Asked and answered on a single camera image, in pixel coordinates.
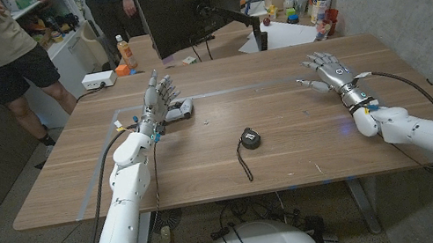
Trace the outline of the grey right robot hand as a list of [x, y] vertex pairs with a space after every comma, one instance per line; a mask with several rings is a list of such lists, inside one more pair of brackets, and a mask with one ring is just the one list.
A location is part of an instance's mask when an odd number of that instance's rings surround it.
[[317, 53], [308, 55], [309, 62], [304, 61], [300, 64], [314, 70], [320, 77], [320, 81], [299, 80], [301, 85], [309, 86], [316, 92], [326, 93], [335, 91], [341, 96], [343, 105], [354, 113], [360, 107], [372, 104], [374, 107], [379, 105], [377, 99], [367, 92], [361, 90], [357, 85], [357, 79], [335, 56], [328, 53]]

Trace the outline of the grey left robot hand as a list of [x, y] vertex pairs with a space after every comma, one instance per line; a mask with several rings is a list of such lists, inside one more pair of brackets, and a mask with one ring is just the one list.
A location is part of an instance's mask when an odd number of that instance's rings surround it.
[[151, 72], [150, 82], [144, 94], [142, 118], [137, 124], [136, 131], [146, 136], [165, 133], [165, 117], [168, 106], [180, 92], [175, 92], [170, 76], [166, 75], [159, 83], [157, 71]]

